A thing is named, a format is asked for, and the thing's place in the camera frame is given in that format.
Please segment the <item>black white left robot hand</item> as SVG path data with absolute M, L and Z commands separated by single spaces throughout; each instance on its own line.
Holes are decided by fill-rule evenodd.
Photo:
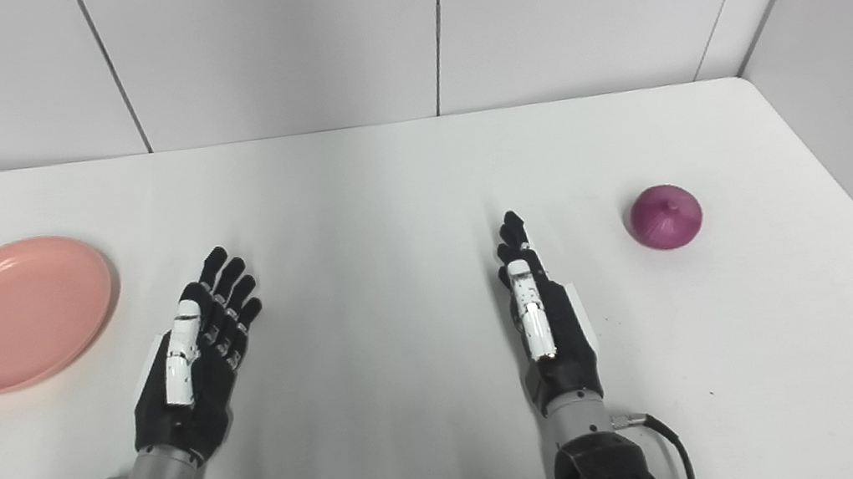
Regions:
M 135 448 L 176 448 L 206 462 L 227 439 L 232 390 L 263 310 L 242 258 L 215 247 L 156 342 L 135 407 Z

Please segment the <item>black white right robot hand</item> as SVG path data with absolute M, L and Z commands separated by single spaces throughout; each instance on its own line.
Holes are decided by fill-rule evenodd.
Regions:
M 576 393 L 593 393 L 602 398 L 604 388 L 600 383 L 595 350 L 577 316 L 574 303 L 564 284 L 549 278 L 541 258 L 532 246 L 523 218 L 515 211 L 507 211 L 498 230 L 501 242 L 497 246 L 498 279 L 508 290 L 512 302 L 510 313 L 516 329 L 522 336 L 529 334 L 531 327 L 525 325 L 524 313 L 518 305 L 517 294 L 512 286 L 509 267 L 523 263 L 528 267 L 538 292 L 541 308 L 545 312 L 552 335 L 553 355 L 535 354 L 528 341 L 524 349 L 529 357 L 525 372 L 525 388 L 529 400 L 541 415 L 547 415 L 549 405 L 557 398 Z

